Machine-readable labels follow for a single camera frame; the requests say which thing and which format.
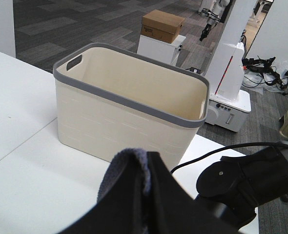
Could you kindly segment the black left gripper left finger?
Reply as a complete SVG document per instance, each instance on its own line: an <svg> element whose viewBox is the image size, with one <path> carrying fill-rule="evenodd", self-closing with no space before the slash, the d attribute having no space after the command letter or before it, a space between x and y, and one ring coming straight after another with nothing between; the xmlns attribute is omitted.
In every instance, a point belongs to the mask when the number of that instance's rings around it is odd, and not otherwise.
<svg viewBox="0 0 288 234"><path fill-rule="evenodd" d="M105 197L63 234L147 234L148 196L142 194L140 167L131 159Z"/></svg>

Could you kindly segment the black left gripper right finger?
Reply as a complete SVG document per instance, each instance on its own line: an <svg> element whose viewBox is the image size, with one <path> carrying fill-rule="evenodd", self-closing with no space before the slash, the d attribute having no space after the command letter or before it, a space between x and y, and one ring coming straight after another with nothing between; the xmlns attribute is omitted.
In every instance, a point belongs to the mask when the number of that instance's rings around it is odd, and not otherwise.
<svg viewBox="0 0 288 234"><path fill-rule="evenodd" d="M173 178L158 152L147 152L151 190L150 234L237 234L238 230L216 218Z"/></svg>

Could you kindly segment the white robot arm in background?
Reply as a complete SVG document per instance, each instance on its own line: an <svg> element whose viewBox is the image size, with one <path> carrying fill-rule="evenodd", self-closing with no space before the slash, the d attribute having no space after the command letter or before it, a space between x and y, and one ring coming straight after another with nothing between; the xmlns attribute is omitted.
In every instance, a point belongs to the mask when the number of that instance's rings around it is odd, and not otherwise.
<svg viewBox="0 0 288 234"><path fill-rule="evenodd" d="M210 31L218 24L225 23L233 0L214 0L210 8L202 8L200 14L207 17L206 26L202 30L199 41L203 41Z"/></svg>

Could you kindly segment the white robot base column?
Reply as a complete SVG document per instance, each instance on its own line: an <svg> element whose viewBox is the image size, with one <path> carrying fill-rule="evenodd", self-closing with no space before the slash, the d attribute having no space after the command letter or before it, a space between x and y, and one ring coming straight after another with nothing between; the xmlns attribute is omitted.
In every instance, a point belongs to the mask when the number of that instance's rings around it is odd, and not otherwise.
<svg viewBox="0 0 288 234"><path fill-rule="evenodd" d="M254 0L234 0L223 30L203 73L210 85L206 122L238 132L251 112L250 95L241 90L244 79L241 36L253 12Z"/></svg>

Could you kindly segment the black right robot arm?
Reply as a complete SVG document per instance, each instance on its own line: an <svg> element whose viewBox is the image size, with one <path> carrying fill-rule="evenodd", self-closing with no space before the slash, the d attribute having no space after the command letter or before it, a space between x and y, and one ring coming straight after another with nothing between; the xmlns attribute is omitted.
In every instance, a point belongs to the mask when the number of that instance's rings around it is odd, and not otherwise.
<svg viewBox="0 0 288 234"><path fill-rule="evenodd" d="M157 152L148 153L153 233L236 234L255 217L255 209L288 194L288 141L263 142L247 156L223 156L197 178L191 198Z"/></svg>

